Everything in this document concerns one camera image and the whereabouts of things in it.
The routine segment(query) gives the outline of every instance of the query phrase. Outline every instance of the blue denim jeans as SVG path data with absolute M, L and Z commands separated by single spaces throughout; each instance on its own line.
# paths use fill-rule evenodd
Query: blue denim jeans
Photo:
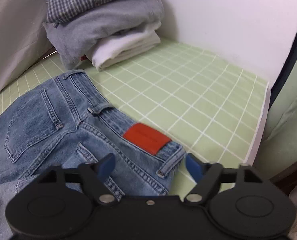
M 0 116 L 0 239 L 11 236 L 7 202 L 54 164 L 75 168 L 113 153 L 116 166 L 105 185 L 117 198 L 166 195 L 185 150 L 171 141 L 156 155 L 144 151 L 122 137 L 134 124 L 81 70 L 19 97 Z

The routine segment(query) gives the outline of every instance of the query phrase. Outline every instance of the jeans waistband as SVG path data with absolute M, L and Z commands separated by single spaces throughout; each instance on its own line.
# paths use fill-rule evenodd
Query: jeans waistband
M 89 111 L 97 115 L 105 122 L 116 134 L 123 134 L 136 122 L 117 110 L 110 104 L 96 89 L 84 70 L 72 70 L 59 76 L 61 83 L 67 90 L 70 90 L 69 97 L 74 101 L 73 105 L 79 110 L 76 114 L 81 118 L 81 114 Z M 165 177 L 178 163 L 177 160 L 183 158 L 185 150 L 183 147 L 173 141 L 165 145 L 155 156 L 157 159 L 165 162 L 157 172 L 158 176 Z

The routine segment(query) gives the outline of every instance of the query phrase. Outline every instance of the screw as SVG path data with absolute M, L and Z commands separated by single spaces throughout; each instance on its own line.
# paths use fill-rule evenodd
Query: screw
M 155 204 L 155 202 L 154 202 L 154 200 L 148 200 L 148 201 L 146 202 L 146 204 L 147 204 L 148 206 L 153 206 L 153 205 Z
M 202 200 L 202 196 L 199 194 L 190 194 L 190 195 L 187 195 L 186 199 L 192 203 L 196 203 Z
M 99 200 L 102 202 L 102 203 L 111 203 L 115 200 L 115 197 L 113 195 L 110 195 L 110 194 L 105 194 L 105 195 L 101 195 L 99 197 Z

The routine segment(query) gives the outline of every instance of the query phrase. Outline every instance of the folded white cloth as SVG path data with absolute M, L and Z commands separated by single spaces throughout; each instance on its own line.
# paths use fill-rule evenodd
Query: folded white cloth
M 160 21 L 141 24 L 125 34 L 100 39 L 85 55 L 96 69 L 106 68 L 159 44 L 161 40 L 155 30 L 160 26 Z

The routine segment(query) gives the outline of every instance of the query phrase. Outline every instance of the green checkered surface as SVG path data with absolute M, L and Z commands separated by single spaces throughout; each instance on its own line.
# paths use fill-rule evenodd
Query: green checkered surface
M 267 82 L 209 51 L 162 39 L 150 51 L 97 71 L 85 69 L 116 108 L 182 144 L 204 162 L 236 168 L 246 161 L 256 135 Z M 29 68 L 0 93 L 0 115 L 28 90 L 65 72 L 59 55 Z M 195 185 L 184 163 L 171 194 Z

